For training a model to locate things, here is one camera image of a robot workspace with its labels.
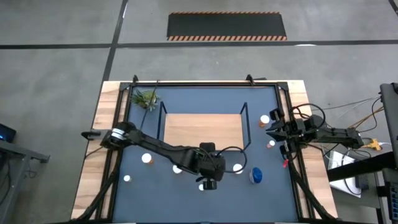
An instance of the wooden table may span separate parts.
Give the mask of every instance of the wooden table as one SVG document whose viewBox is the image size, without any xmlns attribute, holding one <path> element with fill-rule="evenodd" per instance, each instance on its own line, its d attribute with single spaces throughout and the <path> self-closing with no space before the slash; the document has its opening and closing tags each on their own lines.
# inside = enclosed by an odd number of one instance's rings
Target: wooden table
<svg viewBox="0 0 398 224">
<path fill-rule="evenodd" d="M 209 82 L 226 82 L 226 81 L 209 81 Z M 290 99 L 292 106 L 308 103 L 307 92 L 303 80 L 280 80 L 280 81 L 265 81 L 259 80 L 256 82 L 287 82 L 289 85 Z M 99 96 L 99 102 L 95 113 L 93 129 L 111 129 L 113 123 L 114 112 L 116 108 L 116 100 L 119 92 L 119 84 L 121 82 L 104 82 Z M 285 102 L 284 92 L 281 91 L 282 106 L 287 111 L 287 105 Z M 120 110 L 119 120 L 121 121 L 124 117 L 124 108 L 126 106 L 127 94 L 122 98 L 122 106 Z M 309 106 L 300 108 L 305 114 L 311 115 L 311 109 Z M 90 153 L 95 149 L 99 148 L 100 140 L 90 141 L 87 147 L 86 153 Z M 325 165 L 322 158 L 322 153 L 315 148 L 307 147 L 302 151 L 305 169 L 307 173 L 308 183 L 311 191 L 324 206 L 324 208 L 334 217 L 337 217 L 337 211 L 335 202 L 331 194 L 329 186 L 328 176 L 326 174 Z M 80 182 L 76 193 L 75 204 L 73 206 L 71 218 L 79 217 L 92 202 L 95 195 L 98 193 L 101 186 L 101 179 L 104 171 L 104 164 L 106 158 L 106 150 L 100 150 L 88 157 L 84 164 L 80 176 Z M 114 161 L 111 163 L 111 169 L 114 166 Z M 306 205 L 306 199 L 303 192 L 299 188 L 300 202 L 302 204 L 303 216 L 308 217 L 308 210 Z M 108 212 L 108 204 L 110 198 L 110 189 L 106 194 L 103 206 L 103 217 L 106 217 Z"/>
</svg>

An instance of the orange striped border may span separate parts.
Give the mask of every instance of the orange striped border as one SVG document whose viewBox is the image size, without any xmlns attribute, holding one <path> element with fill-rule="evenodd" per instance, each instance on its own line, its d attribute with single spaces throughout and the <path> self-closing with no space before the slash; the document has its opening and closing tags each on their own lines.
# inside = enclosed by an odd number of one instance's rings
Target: orange striped border
<svg viewBox="0 0 398 224">
<path fill-rule="evenodd" d="M 279 12 L 171 12 L 171 14 L 280 14 Z"/>
<path fill-rule="evenodd" d="M 286 36 L 170 36 L 168 41 L 285 41 Z"/>
</svg>

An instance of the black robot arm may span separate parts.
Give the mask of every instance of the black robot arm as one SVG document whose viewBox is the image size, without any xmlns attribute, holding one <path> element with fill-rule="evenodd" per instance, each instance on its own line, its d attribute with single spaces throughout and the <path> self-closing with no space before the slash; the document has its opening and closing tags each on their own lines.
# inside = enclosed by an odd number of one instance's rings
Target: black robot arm
<svg viewBox="0 0 398 224">
<path fill-rule="evenodd" d="M 302 147 L 310 142 L 342 144 L 353 149 L 364 145 L 360 133 L 354 128 L 328 128 L 318 115 L 311 115 L 305 121 L 300 118 L 285 121 L 279 109 L 271 111 L 270 115 L 275 122 L 267 129 L 267 134 L 276 141 L 288 141 L 290 145 Z"/>
<path fill-rule="evenodd" d="M 108 149 L 124 149 L 137 145 L 164 156 L 179 169 L 191 174 L 201 174 L 197 181 L 206 179 L 203 188 L 216 189 L 216 182 L 223 178 L 225 171 L 225 159 L 221 155 L 214 155 L 200 147 L 171 146 L 161 140 L 152 138 L 138 130 L 133 123 L 121 122 L 105 135 L 101 146 Z"/>
</svg>

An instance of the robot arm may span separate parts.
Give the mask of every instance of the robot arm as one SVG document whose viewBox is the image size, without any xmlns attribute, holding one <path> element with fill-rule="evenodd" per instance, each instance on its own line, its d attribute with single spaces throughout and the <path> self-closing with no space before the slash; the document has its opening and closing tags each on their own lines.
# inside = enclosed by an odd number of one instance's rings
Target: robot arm
<svg viewBox="0 0 398 224">
<path fill-rule="evenodd" d="M 138 130 L 133 123 L 121 122 L 108 131 L 101 142 L 101 146 L 108 149 L 124 149 L 137 145 L 166 157 L 179 169 L 202 177 L 197 182 L 206 179 L 203 183 L 205 190 L 217 188 L 216 181 L 223 178 L 225 159 L 223 156 L 210 154 L 200 147 L 171 146 L 161 140 L 152 138 Z"/>
</svg>

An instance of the small plant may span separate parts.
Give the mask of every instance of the small plant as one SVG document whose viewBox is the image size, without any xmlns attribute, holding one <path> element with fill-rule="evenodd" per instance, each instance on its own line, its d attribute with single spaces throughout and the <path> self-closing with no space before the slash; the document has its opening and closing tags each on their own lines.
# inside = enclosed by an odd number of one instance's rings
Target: small plant
<svg viewBox="0 0 398 224">
<path fill-rule="evenodd" d="M 132 95 L 132 102 L 139 105 L 144 109 L 148 109 L 152 111 L 156 108 L 157 100 L 160 99 L 153 90 L 148 91 L 139 91 L 136 90 L 136 93 Z"/>
</svg>

